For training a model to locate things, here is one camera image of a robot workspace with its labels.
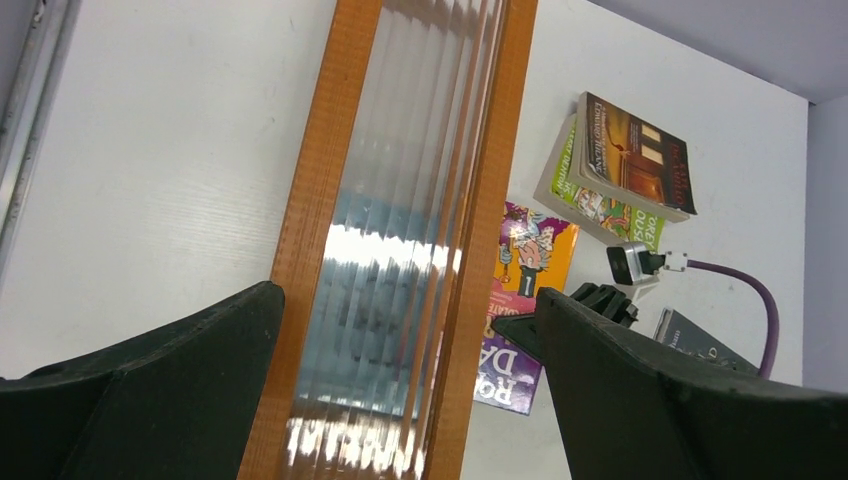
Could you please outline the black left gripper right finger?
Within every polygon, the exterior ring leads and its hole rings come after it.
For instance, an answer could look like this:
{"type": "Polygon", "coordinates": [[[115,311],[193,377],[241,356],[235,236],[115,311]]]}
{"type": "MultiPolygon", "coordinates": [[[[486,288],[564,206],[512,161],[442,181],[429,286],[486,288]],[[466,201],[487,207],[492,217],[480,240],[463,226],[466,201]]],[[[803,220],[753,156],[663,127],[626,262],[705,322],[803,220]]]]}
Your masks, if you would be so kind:
{"type": "Polygon", "coordinates": [[[736,372],[538,292],[542,359],[575,479],[843,479],[847,398],[736,372]]]}

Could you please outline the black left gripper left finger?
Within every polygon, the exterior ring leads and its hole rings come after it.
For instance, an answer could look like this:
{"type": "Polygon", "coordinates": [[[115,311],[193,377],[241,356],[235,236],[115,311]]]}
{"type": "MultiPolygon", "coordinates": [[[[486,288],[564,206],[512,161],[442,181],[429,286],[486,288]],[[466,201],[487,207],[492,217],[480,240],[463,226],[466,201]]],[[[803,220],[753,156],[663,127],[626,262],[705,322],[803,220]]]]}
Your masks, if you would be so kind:
{"type": "Polygon", "coordinates": [[[5,479],[233,479],[285,306],[264,281],[1,383],[5,479]]]}

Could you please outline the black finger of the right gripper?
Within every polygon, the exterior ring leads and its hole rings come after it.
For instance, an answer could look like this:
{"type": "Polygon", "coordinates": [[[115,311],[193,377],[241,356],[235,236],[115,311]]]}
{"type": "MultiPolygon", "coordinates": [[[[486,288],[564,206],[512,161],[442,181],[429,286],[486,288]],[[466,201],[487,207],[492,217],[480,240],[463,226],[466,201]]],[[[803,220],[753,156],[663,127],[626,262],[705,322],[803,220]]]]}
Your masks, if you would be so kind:
{"type": "Polygon", "coordinates": [[[585,282],[570,297],[619,325],[632,325],[638,320],[638,307],[613,285],[585,282]]]}
{"type": "Polygon", "coordinates": [[[538,363],[544,362],[534,314],[500,315],[492,320],[493,330],[538,363]]]}

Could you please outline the colourful Roald Dahl paperback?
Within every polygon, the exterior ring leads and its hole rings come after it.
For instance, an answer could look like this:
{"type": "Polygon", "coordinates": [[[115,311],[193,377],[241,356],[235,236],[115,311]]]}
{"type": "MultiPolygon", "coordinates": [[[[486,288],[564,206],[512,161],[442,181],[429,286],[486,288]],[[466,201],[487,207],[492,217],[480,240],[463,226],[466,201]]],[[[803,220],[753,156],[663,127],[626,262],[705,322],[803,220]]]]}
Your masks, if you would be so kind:
{"type": "Polygon", "coordinates": [[[542,365],[493,329],[498,316],[531,314],[541,287],[566,283],[579,227],[507,201],[504,204],[473,400],[531,412],[542,365]]]}

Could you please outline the orange wooden file rack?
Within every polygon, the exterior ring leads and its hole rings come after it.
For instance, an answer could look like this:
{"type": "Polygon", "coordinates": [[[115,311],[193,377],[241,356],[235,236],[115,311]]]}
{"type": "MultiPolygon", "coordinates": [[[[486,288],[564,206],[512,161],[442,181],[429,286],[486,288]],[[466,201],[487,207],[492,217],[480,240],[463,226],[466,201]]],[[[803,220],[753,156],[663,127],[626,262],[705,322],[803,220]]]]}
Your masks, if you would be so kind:
{"type": "Polygon", "coordinates": [[[456,479],[534,1],[340,1],[242,479],[456,479]]]}

